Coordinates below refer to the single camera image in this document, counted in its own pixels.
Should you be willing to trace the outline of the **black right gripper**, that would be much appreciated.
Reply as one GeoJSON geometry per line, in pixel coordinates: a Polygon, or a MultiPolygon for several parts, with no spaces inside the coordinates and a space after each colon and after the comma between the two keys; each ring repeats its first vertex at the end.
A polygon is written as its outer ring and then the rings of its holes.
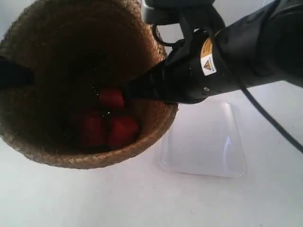
{"type": "Polygon", "coordinates": [[[219,62],[209,33],[194,32],[192,39],[175,43],[172,52],[145,74],[124,83],[124,99],[195,104],[234,91],[234,78],[219,62]]]}

